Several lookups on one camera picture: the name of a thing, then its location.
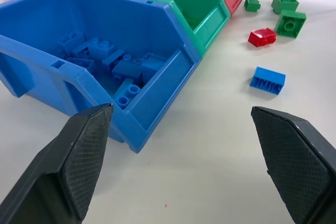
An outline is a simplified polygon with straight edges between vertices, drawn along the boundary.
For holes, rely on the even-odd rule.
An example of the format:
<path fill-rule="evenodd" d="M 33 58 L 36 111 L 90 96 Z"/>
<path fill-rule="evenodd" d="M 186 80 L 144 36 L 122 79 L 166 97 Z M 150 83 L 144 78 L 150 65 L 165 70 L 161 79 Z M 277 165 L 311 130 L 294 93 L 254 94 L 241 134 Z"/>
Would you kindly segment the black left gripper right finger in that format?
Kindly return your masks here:
<path fill-rule="evenodd" d="M 335 148 L 306 119 L 251 110 L 262 154 L 294 223 L 335 223 Z"/>

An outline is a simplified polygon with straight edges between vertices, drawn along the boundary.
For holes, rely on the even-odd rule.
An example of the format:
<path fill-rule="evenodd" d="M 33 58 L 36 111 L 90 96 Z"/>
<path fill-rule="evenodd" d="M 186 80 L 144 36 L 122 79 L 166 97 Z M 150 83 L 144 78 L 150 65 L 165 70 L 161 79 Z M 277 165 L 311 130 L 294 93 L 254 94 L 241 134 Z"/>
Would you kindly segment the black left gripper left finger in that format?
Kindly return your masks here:
<path fill-rule="evenodd" d="M 102 169 L 111 103 L 71 116 L 1 203 L 1 223 L 82 223 Z"/>

